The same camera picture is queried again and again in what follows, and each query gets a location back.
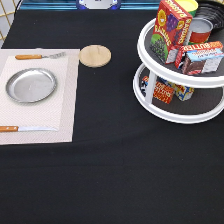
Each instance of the soup can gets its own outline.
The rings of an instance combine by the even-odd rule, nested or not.
[[[195,0],[176,0],[176,2],[193,17],[195,16],[198,9],[198,3]]]
[[[193,18],[188,29],[184,45],[202,44],[208,41],[213,29],[210,21],[204,18]]]

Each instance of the packaged food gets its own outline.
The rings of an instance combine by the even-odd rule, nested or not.
[[[174,0],[162,0],[151,38],[152,51],[165,64],[173,63],[183,45],[192,15]]]
[[[188,52],[182,72],[186,75],[215,72],[223,57],[224,53],[217,48]]]
[[[222,43],[220,41],[215,41],[215,42],[209,42],[209,43],[181,46],[177,54],[175,66],[178,69],[182,68],[187,52],[195,51],[195,50],[210,50],[215,48],[219,48],[220,50],[222,50],[223,49]]]
[[[160,78],[160,80],[167,86],[170,86],[174,88],[175,90],[175,95],[180,99],[181,101],[189,100],[193,93],[194,93],[194,88],[187,87],[187,86],[182,86],[182,85],[177,85],[175,83],[172,83],[170,81],[167,81],[163,78]]]
[[[146,96],[146,87],[148,85],[149,77],[145,76],[142,79],[141,92],[144,96]],[[161,82],[156,82],[153,97],[158,100],[163,101],[164,103],[169,104],[173,99],[174,89],[172,87],[166,86]]]

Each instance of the round wooden disc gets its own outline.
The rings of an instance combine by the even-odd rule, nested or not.
[[[104,46],[90,45],[84,47],[79,53],[79,60],[88,67],[102,67],[111,59],[111,52]]]

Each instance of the white wall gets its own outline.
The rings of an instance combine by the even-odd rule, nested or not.
[[[0,0],[0,48],[12,25],[19,0]]]

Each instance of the wooden handle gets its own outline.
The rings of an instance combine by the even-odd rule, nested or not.
[[[0,126],[0,132],[16,132],[18,129],[18,126]]]
[[[34,54],[34,55],[16,55],[15,58],[17,60],[41,59],[42,56],[40,54]]]

